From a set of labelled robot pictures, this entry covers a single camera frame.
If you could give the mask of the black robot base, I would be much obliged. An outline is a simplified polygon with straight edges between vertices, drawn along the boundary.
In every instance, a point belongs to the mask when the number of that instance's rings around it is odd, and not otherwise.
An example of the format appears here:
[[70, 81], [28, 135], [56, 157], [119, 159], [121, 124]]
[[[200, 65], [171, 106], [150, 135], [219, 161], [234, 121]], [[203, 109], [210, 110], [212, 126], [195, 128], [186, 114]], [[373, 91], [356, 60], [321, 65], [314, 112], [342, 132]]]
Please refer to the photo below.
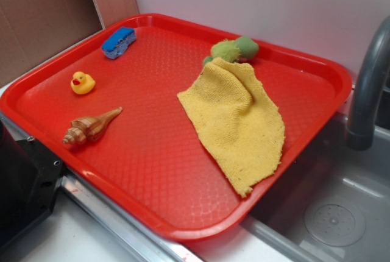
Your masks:
[[1, 250], [51, 215], [65, 164], [38, 140], [1, 124]]

